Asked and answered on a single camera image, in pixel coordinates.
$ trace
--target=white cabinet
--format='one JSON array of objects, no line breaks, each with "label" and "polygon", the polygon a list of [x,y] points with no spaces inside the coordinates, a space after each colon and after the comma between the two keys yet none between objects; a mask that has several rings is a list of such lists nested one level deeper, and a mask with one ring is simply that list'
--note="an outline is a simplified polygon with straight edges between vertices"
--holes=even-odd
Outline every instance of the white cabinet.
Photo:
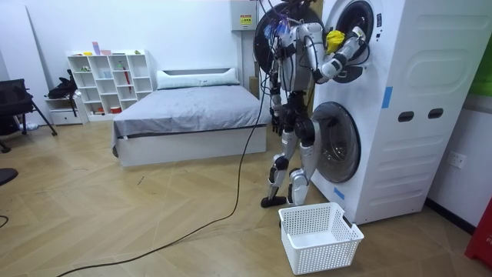
[{"label": "white cabinet", "polygon": [[85,124],[88,122],[84,104],[81,98],[77,96],[72,100],[75,113],[71,108],[69,99],[46,99],[45,101],[55,125]]},{"label": "white cabinet", "polygon": [[125,110],[153,92],[148,54],[139,50],[115,51],[123,55],[74,55],[68,63],[89,121],[112,120],[111,108]]}]

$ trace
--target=green object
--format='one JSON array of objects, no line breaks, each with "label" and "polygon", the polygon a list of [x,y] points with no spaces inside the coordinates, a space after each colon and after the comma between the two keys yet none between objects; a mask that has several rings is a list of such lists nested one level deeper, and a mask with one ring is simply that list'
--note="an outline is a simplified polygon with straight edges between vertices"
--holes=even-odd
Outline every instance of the green object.
[{"label": "green object", "polygon": [[471,83],[469,93],[492,97],[492,37],[490,37],[489,44],[485,49],[475,79]]}]

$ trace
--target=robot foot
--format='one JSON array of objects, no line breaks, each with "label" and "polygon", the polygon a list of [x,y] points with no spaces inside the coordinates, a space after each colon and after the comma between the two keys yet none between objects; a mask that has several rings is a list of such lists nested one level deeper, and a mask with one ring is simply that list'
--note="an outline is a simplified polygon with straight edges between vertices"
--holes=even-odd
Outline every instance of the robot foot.
[{"label": "robot foot", "polygon": [[268,197],[265,197],[261,200],[262,208],[269,208],[276,205],[283,205],[287,203],[287,199],[283,196],[274,196],[271,200],[268,200]]}]

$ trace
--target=red box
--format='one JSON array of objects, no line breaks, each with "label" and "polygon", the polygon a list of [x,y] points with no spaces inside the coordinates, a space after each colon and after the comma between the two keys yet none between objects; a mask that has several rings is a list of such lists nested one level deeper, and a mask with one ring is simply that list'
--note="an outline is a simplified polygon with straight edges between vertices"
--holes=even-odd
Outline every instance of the red box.
[{"label": "red box", "polygon": [[464,254],[470,259],[480,259],[492,267],[492,200],[485,209]]}]

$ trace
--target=wall outlet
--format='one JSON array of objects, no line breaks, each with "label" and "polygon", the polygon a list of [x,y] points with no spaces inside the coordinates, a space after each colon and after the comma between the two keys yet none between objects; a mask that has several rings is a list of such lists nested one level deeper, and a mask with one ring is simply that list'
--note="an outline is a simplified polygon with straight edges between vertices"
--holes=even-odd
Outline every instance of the wall outlet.
[{"label": "wall outlet", "polygon": [[447,156],[447,163],[459,169],[463,168],[464,162],[466,160],[467,156],[453,151],[449,151],[449,155]]}]

